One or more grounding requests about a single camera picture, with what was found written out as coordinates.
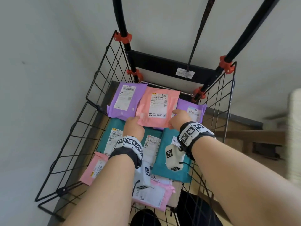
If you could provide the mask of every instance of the black wire mesh panel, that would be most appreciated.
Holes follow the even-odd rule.
[[[88,189],[88,186],[80,182],[79,178],[91,161],[93,152],[97,149],[110,120],[106,113],[106,105],[110,104],[121,81],[132,82],[131,76],[126,75],[128,68],[121,43],[113,41],[112,37],[86,95],[87,102],[72,125],[35,199],[35,201],[42,201],[38,205],[40,209],[54,216],[51,218],[52,221],[64,221]],[[207,99],[200,101],[201,104],[208,106],[203,124],[213,132],[227,130],[234,77],[235,73],[221,75],[207,90]],[[198,165],[192,162],[191,167],[195,170],[190,170],[192,181],[183,183],[183,191],[187,191],[191,196],[196,195],[193,196],[197,197],[196,202],[199,200],[210,202],[207,196],[214,199],[214,195],[210,189],[208,189],[208,194],[205,192],[205,185],[201,183],[201,180],[204,180],[204,183],[206,180]],[[133,204],[130,220],[138,210],[145,208],[151,209],[156,214],[161,225],[179,225],[177,219],[179,213],[176,208],[171,207],[167,207],[166,211],[162,212],[145,205]],[[193,220],[201,213],[201,208],[198,207],[190,218]],[[205,219],[208,225],[212,222],[211,216],[213,215],[210,214],[208,219]]]

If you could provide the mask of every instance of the wristband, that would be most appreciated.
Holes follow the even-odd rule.
[[[180,128],[180,134],[177,137],[177,141],[180,144],[181,150],[186,152],[186,155],[194,160],[193,155],[191,153],[191,149],[193,144],[203,136],[210,136],[215,138],[214,133],[209,129],[204,127],[198,122],[187,122],[184,123]]]
[[[143,156],[142,145],[135,137],[124,136],[117,140],[109,159],[113,156],[122,154],[130,156],[135,164],[136,169],[141,167]]]

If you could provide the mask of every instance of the forearm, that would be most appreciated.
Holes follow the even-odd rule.
[[[234,225],[301,225],[301,191],[280,175],[212,137],[192,154]]]
[[[113,156],[63,226],[127,225],[135,166],[127,155]]]

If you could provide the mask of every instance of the red plastic clamp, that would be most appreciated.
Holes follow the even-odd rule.
[[[134,75],[134,76],[137,75],[139,81],[143,81],[143,76],[142,76],[142,74],[140,73],[140,71],[139,71],[138,69],[136,69],[136,72],[132,72],[132,70],[126,70],[126,73],[127,73],[127,74],[132,74],[132,75]]]
[[[199,94],[201,95],[201,99],[205,99],[206,98],[206,95],[204,92],[201,91],[202,87],[200,86],[199,88],[196,88],[194,91],[193,91],[193,95],[196,95],[196,94]],[[191,102],[195,103],[197,102],[194,98],[191,99]]]
[[[121,37],[120,33],[116,32],[114,34],[114,40],[117,42],[122,42],[123,44],[128,44],[132,41],[132,34],[129,34],[126,37]]]
[[[232,66],[232,62],[231,62],[231,63],[226,63],[226,62],[224,61],[225,57],[226,57],[226,56],[223,55],[223,56],[221,56],[221,57],[219,58],[219,60],[220,60],[219,66],[225,70],[225,73],[226,73],[226,74],[231,74],[231,73],[234,71],[234,66]]]

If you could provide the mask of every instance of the cart handle pole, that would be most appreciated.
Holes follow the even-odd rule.
[[[124,21],[121,0],[113,0],[113,8],[114,8],[115,18],[116,18],[116,22],[117,22],[117,25],[118,25],[118,28],[119,28],[120,35],[121,35],[121,37],[127,37],[128,32],[126,30],[126,23]],[[134,63],[134,60],[127,53],[127,51],[131,50],[130,42],[128,42],[126,44],[123,44],[123,45],[124,45],[124,50],[126,51],[126,57],[128,59],[131,71],[133,73],[136,73],[137,70],[136,70],[136,65]],[[138,78],[137,75],[134,75],[134,82],[135,83],[139,82],[139,78]]]
[[[228,52],[224,61],[226,63],[231,63],[235,57],[241,52],[241,50],[247,45],[247,43],[251,40],[253,35],[256,33],[258,28],[273,10],[275,5],[278,3],[279,0],[264,0],[261,4],[258,11],[255,13],[254,17],[244,30],[243,34],[240,36],[236,44],[232,47],[232,49]],[[201,89],[202,93],[205,93],[206,90],[215,82],[215,80],[221,75],[224,68],[218,66],[216,68],[217,75],[216,77],[209,78],[205,81],[204,86]],[[197,94],[194,99],[197,101],[200,99],[200,94]]]

